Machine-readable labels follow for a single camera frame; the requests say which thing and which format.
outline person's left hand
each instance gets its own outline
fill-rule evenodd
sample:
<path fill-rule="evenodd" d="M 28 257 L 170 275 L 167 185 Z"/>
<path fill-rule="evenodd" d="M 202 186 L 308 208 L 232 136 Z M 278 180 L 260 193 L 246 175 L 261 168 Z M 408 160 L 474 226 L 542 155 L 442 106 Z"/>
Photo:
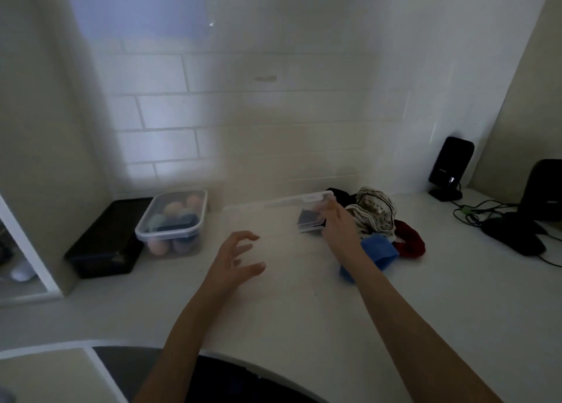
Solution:
<path fill-rule="evenodd" d="M 265 263 L 240 267 L 241 260 L 238 258 L 253 248 L 251 243 L 238 246 L 240 241 L 245 239 L 256 241 L 259 238 L 249 231 L 231 233 L 221 245 L 215 261 L 201 284 L 200 292 L 223 300 L 234 293 L 238 286 L 263 273 Z"/>

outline striped cloth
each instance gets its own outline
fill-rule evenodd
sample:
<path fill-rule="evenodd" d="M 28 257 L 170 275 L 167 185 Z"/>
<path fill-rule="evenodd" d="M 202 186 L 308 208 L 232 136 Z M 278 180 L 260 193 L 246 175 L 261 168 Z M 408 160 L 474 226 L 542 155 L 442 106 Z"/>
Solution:
<path fill-rule="evenodd" d="M 394 242 L 396 209 L 390 198 L 380 190 L 363 186 L 356 200 L 356 204 L 346 206 L 346 211 L 354 217 L 361 238 L 380 233 Z"/>

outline forearm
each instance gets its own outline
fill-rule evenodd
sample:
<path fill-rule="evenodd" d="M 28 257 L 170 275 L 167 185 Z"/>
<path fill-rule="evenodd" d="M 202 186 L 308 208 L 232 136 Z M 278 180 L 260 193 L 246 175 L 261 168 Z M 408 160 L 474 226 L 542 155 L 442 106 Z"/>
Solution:
<path fill-rule="evenodd" d="M 353 258 L 346 268 L 415 403 L 501 401 L 364 253 Z"/>
<path fill-rule="evenodd" d="M 181 402 L 186 398 L 203 338 L 222 304 L 196 293 L 174 324 L 134 403 Z"/>

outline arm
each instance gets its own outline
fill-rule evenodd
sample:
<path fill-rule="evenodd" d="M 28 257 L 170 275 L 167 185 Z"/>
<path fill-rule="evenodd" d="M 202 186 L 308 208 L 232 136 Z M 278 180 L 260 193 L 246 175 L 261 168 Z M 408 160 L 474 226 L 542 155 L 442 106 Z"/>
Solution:
<path fill-rule="evenodd" d="M 239 267 L 238 257 L 252 248 L 251 244 L 237 246 L 244 239 L 256 241 L 259 237 L 251 232 L 234 232 L 222 244 L 201 287 L 174 324 L 134 403 L 183 403 L 186 399 L 207 329 L 238 286 L 265 270 L 263 263 Z"/>
<path fill-rule="evenodd" d="M 420 402 L 501 402 L 390 284 L 361 248 L 353 217 L 335 201 L 323 236 L 355 279 L 408 393 Z"/>

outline hand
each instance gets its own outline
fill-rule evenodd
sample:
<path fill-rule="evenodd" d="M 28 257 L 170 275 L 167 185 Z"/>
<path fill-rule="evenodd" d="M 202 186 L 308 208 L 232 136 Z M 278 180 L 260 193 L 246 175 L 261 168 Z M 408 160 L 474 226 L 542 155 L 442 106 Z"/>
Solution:
<path fill-rule="evenodd" d="M 346 266 L 350 260 L 364 254 L 355 220 L 338 202 L 330 199 L 321 211 L 326 218 L 322 236 L 340 264 Z"/>
<path fill-rule="evenodd" d="M 251 243 L 238 246 L 242 240 L 256 241 L 260 237 L 249 231 L 233 232 L 224 241 L 211 265 L 205 280 L 201 284 L 200 293 L 210 297 L 218 297 L 220 300 L 228 298 L 238 286 L 254 276 L 258 276 L 265 270 L 265 263 L 257 263 L 240 267 L 240 257 L 248 252 L 253 245 Z"/>

